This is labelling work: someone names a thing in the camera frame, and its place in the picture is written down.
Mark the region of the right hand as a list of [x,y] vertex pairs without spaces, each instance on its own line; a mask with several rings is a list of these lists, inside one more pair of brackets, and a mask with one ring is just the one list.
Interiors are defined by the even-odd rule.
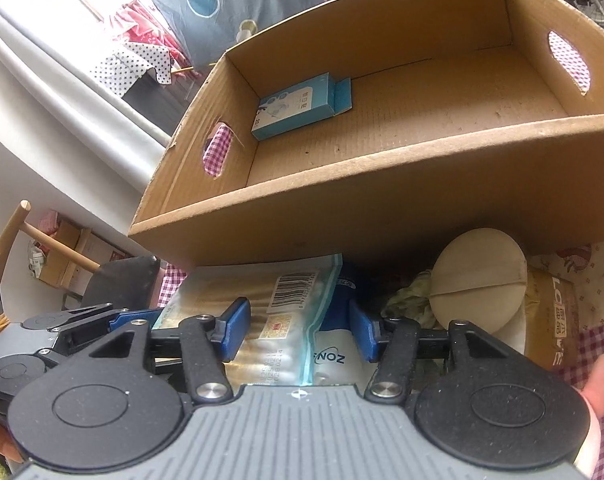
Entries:
[[575,465],[587,479],[604,479],[604,354],[594,361],[579,393],[587,403],[590,426]]

